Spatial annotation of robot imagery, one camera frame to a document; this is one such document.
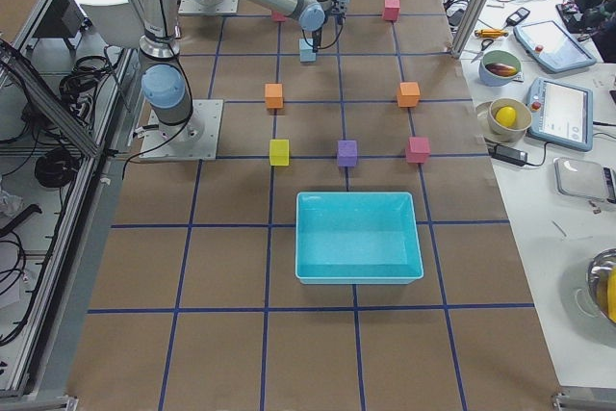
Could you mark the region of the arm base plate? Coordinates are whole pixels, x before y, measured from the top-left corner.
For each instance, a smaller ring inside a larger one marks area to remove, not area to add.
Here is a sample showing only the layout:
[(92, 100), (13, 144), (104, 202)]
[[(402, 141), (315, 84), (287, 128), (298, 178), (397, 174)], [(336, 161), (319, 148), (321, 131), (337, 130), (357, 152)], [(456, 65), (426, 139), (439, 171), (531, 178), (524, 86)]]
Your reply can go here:
[(181, 0), (178, 12), (184, 16), (235, 15), (239, 0)]
[(192, 117), (186, 126), (161, 124), (153, 110), (148, 123), (156, 125), (145, 132), (140, 158), (147, 162), (213, 161), (218, 153), (218, 139), (224, 103), (221, 99), (195, 99)]

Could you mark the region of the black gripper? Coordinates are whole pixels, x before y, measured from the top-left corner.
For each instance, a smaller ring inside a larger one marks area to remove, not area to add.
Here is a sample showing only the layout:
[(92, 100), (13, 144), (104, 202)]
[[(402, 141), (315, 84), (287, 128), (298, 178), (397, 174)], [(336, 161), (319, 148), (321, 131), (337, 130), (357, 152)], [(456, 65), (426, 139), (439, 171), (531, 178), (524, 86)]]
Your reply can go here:
[(321, 48), (322, 28), (314, 31), (302, 30), (303, 38), (312, 45), (312, 51), (318, 53)]

